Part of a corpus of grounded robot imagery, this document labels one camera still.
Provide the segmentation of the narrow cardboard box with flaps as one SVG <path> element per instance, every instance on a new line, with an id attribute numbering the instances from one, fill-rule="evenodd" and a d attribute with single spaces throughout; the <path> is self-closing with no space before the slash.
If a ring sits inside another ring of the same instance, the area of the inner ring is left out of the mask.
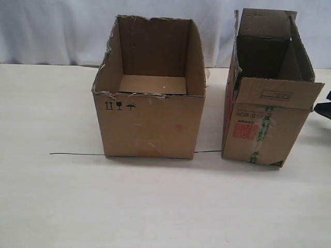
<path id="1" fill-rule="evenodd" d="M 282 167 L 323 89 L 289 10 L 235 12 L 221 156 Z"/>

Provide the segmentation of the large open cardboard box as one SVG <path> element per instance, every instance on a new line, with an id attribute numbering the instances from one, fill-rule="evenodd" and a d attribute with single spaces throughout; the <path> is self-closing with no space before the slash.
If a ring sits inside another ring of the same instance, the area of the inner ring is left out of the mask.
<path id="1" fill-rule="evenodd" d="M 104 154 L 192 159 L 205 90 L 193 20 L 118 15 L 92 85 Z"/>

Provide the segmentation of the thin dark line marker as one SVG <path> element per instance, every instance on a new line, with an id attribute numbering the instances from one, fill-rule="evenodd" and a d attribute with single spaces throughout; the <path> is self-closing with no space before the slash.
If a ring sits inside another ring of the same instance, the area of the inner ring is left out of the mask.
<path id="1" fill-rule="evenodd" d="M 211 152 L 222 152 L 222 150 L 204 150 L 195 151 L 194 153 L 211 153 Z M 106 156 L 103 153 L 69 153 L 69 152 L 52 152 L 49 155 L 74 155 L 74 156 Z"/>

